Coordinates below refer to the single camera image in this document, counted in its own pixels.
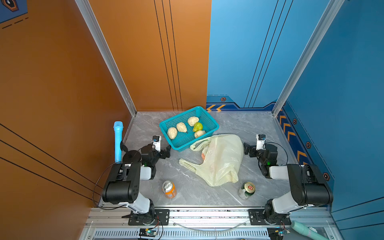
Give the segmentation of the cream plastic bag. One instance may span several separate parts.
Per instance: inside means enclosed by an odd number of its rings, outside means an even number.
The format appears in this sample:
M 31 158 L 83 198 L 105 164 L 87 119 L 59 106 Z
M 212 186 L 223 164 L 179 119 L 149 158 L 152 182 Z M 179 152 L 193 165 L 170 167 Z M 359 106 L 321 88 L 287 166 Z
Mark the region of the cream plastic bag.
M 197 165 L 180 159 L 179 164 L 201 177 L 210 187 L 239 181 L 238 173 L 244 155 L 244 146 L 239 136 L 213 135 L 196 141 L 190 149 L 201 152 L 203 163 Z

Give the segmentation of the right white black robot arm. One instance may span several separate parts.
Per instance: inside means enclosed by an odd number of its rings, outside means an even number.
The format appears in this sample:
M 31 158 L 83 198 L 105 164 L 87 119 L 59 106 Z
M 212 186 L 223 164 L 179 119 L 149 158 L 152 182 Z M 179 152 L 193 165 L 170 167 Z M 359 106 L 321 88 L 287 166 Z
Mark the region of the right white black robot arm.
M 285 180 L 290 184 L 290 191 L 281 197 L 270 199 L 263 212 L 249 210 L 252 221 L 264 221 L 266 224 L 291 223 L 291 212 L 305 207 L 330 205 L 334 200 L 331 188 L 316 165 L 285 164 L 277 165 L 277 147 L 266 144 L 262 149 L 244 145 L 244 154 L 257 158 L 258 167 L 267 179 Z

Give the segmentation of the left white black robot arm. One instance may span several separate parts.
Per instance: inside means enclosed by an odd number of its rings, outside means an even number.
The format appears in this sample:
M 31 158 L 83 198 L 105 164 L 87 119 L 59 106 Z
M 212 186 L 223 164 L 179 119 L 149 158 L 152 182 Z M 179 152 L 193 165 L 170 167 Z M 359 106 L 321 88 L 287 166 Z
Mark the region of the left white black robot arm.
M 156 164 L 160 159 L 171 156 L 171 146 L 157 151 L 153 145 L 144 146 L 138 151 L 129 151 L 120 143 L 120 150 L 126 154 L 121 162 L 114 163 L 105 186 L 102 191 L 102 199 L 106 203 L 116 204 L 119 208 L 129 208 L 132 213 L 128 218 L 151 225 L 154 221 L 159 222 L 159 216 L 155 211 L 151 199 L 144 197 L 140 191 L 140 181 L 155 178 Z

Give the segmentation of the black round microphone stand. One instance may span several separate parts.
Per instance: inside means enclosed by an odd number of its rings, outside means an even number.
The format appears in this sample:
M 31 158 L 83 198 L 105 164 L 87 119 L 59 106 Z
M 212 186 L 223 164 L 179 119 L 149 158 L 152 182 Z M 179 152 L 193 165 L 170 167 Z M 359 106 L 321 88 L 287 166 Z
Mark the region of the black round microphone stand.
M 141 153 L 136 150 L 128 150 L 127 146 L 124 145 L 123 142 L 120 143 L 120 148 L 122 152 L 124 152 L 124 156 L 122 157 L 122 162 L 125 164 L 131 164 L 141 161 Z

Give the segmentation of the orange soda can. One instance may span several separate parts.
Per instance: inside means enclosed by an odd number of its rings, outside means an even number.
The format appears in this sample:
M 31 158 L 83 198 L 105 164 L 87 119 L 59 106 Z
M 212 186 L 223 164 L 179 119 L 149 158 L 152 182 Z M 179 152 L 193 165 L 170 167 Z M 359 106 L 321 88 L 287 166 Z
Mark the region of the orange soda can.
M 177 195 L 175 184 L 172 181 L 165 181 L 162 185 L 162 190 L 168 199 L 172 199 Z

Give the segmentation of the teal plastic basket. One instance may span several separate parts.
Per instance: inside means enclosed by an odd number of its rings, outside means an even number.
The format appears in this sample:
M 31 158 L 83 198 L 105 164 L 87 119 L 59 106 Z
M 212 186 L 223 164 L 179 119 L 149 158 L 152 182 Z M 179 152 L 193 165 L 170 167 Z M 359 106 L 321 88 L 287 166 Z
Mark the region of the teal plastic basket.
M 199 138 L 195 138 L 193 127 L 188 124 L 188 119 L 190 117 L 198 117 L 199 122 L 203 125 L 203 131 L 206 133 Z M 177 133 L 176 138 L 171 140 L 168 136 L 168 129 L 176 128 L 177 124 L 180 122 L 183 122 L 186 125 L 188 131 L 187 133 Z M 171 147 L 175 151 L 182 152 L 188 149 L 190 145 L 196 141 L 211 137 L 214 132 L 219 129 L 219 124 L 204 108 L 197 106 L 162 121 L 159 124 L 159 127 Z

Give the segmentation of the green beer can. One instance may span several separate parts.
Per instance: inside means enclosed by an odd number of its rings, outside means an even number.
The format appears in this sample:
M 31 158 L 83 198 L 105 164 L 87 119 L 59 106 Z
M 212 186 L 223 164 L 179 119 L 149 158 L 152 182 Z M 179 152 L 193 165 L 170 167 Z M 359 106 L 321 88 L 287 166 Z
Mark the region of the green beer can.
M 241 185 L 238 194 L 241 199 L 247 200 L 253 196 L 255 190 L 256 187 L 252 182 L 245 182 Z

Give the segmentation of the light blue microphone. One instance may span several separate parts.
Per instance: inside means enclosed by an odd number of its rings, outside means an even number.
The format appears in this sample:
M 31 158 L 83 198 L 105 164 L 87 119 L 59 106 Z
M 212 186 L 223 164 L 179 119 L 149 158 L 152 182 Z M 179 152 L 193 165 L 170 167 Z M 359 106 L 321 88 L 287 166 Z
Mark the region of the light blue microphone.
M 123 129 L 124 125 L 121 121 L 114 122 L 115 133 L 115 163 L 122 162 L 122 150 L 121 143 L 123 141 Z

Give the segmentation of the green pear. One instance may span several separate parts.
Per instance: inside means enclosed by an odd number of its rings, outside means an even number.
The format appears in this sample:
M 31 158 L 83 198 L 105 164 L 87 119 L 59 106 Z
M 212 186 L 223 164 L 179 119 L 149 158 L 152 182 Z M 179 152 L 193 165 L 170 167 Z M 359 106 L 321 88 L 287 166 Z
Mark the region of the green pear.
M 195 123 L 195 125 L 194 125 L 193 132 L 202 131 L 203 128 L 204 128 L 204 127 L 203 127 L 203 124 L 200 123 L 200 122 L 197 122 L 197 123 Z

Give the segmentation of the small green circuit board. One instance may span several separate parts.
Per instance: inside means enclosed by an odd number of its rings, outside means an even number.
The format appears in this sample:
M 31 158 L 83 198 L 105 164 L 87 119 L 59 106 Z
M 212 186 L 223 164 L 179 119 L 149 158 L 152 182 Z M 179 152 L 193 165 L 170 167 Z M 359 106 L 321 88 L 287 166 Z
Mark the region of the small green circuit board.
M 139 239 L 154 239 L 157 235 L 158 231 L 153 228 L 139 230 Z

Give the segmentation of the right small circuit board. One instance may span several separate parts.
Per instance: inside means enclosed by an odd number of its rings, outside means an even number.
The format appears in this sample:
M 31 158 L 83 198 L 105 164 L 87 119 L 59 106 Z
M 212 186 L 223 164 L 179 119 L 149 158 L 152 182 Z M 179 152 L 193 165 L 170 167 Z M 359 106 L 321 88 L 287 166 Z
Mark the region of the right small circuit board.
M 289 235 L 291 233 L 288 229 L 268 228 L 267 230 L 271 240 L 283 240 L 285 235 Z

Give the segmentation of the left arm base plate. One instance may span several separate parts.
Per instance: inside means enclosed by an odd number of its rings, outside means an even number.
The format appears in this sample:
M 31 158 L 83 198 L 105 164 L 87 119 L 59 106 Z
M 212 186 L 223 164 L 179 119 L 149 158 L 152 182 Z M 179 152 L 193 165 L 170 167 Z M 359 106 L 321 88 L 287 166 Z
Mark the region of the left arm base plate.
M 147 214 L 132 214 L 128 221 L 129 226 L 154 226 L 158 223 L 163 226 L 169 224 L 170 210 L 169 209 L 154 209 Z

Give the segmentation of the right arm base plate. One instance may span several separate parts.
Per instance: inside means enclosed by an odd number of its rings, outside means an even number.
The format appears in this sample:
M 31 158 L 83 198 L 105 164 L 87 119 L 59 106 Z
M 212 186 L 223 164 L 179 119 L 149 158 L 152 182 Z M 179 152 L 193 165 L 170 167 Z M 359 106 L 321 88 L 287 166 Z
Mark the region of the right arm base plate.
M 249 209 L 248 214 L 252 226 L 292 224 L 289 214 L 276 214 L 274 211 L 267 213 L 265 209 Z

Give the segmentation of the aluminium front rail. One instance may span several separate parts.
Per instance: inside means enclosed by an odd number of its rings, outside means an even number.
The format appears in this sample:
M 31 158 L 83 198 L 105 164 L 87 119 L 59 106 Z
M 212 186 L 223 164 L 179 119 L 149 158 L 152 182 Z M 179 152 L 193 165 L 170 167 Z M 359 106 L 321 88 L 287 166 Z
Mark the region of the aluminium front rail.
M 161 206 L 169 209 L 167 226 L 129 226 L 131 211 L 92 209 L 81 232 L 81 240 L 270 240 L 268 228 L 288 229 L 284 240 L 307 240 L 290 226 L 252 226 L 249 209 L 257 207 L 182 207 Z M 343 236 L 327 208 L 306 208 L 290 214 L 292 221 L 302 223 L 328 240 L 342 240 Z M 140 229 L 155 229 L 154 239 L 139 239 Z

